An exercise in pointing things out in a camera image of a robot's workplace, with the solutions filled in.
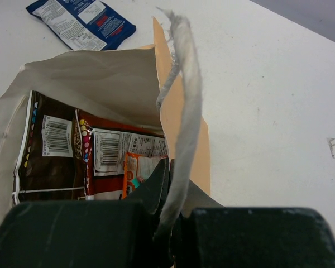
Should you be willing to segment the brown chip bag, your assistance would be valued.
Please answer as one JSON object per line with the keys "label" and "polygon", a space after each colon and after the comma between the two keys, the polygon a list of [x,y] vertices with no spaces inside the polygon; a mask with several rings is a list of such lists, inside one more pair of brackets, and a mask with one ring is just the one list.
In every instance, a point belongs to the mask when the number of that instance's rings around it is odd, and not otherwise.
{"label": "brown chip bag", "polygon": [[84,200],[84,167],[75,108],[31,91],[14,170],[14,204]]}

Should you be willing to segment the brown paper bag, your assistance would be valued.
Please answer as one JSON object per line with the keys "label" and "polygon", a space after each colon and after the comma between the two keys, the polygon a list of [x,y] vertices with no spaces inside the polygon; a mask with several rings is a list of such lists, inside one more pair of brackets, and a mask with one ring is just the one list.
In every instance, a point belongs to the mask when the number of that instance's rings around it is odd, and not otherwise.
{"label": "brown paper bag", "polygon": [[23,65],[0,97],[0,224],[12,207],[10,190],[35,90],[95,116],[142,127],[167,140],[175,160],[173,189],[158,226],[171,229],[188,194],[188,180],[208,178],[208,128],[202,116],[203,79],[190,21],[165,10],[168,46],[154,21],[154,43],[134,50],[71,51]]}

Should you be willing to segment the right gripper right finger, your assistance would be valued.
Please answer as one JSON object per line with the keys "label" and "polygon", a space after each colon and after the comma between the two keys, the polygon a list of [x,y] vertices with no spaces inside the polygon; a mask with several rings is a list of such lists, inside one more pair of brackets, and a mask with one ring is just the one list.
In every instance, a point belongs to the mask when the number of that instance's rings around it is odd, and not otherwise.
{"label": "right gripper right finger", "polygon": [[224,207],[190,183],[171,239],[177,267],[335,267],[335,237],[303,207]]}

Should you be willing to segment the red Doritos chip bag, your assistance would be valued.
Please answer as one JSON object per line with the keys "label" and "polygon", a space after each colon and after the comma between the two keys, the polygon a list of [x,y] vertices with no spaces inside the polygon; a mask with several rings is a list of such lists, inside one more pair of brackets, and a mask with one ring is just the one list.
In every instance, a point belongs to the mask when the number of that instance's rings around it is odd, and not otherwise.
{"label": "red Doritos chip bag", "polygon": [[122,199],[126,153],[168,156],[165,138],[77,109],[86,200]]}

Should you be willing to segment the blue snack bag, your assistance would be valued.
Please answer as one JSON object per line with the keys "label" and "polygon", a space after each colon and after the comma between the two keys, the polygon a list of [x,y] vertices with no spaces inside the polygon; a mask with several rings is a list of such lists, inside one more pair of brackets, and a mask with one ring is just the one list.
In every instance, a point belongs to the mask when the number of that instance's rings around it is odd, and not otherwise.
{"label": "blue snack bag", "polygon": [[116,50],[136,32],[135,25],[101,1],[36,1],[26,10],[71,50]]}

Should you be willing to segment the teal Fox's candy bag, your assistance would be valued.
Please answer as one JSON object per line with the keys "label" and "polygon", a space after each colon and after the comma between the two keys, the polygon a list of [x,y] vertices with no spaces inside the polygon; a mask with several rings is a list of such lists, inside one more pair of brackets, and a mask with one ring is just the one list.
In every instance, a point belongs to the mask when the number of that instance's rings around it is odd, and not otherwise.
{"label": "teal Fox's candy bag", "polygon": [[131,180],[132,183],[132,189],[136,189],[137,187],[140,186],[140,177],[135,177]]}

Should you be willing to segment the orange snack packet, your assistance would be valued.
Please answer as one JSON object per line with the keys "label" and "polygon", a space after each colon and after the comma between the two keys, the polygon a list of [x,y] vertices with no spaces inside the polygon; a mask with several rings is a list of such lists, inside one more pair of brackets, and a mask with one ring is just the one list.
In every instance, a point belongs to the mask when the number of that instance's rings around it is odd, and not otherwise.
{"label": "orange snack packet", "polygon": [[126,153],[124,175],[123,175],[123,189],[122,199],[135,191],[132,189],[131,180],[135,177],[140,177],[140,185],[144,183],[153,173],[161,159],[166,156],[146,157],[131,152]]}

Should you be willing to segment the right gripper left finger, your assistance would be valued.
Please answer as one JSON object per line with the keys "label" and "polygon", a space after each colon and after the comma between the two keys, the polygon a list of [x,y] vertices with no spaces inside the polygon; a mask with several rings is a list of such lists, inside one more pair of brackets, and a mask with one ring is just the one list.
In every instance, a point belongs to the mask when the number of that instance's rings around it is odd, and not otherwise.
{"label": "right gripper left finger", "polygon": [[0,267],[169,267],[153,240],[169,182],[161,160],[123,200],[24,202],[0,225]]}

